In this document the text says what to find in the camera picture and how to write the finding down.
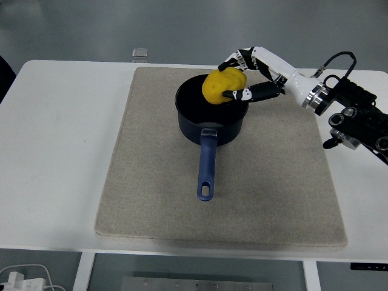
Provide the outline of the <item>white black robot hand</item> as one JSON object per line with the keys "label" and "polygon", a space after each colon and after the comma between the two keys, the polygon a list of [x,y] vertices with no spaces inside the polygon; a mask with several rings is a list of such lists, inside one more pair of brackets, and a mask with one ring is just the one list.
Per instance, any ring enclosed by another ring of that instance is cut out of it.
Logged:
{"label": "white black robot hand", "polygon": [[306,107],[323,89],[316,78],[308,78],[288,62],[263,47],[239,49],[221,65],[220,72],[233,67],[242,72],[258,70],[268,81],[239,90],[226,90],[222,96],[244,102],[258,102],[275,98],[280,94],[293,96],[296,102]]}

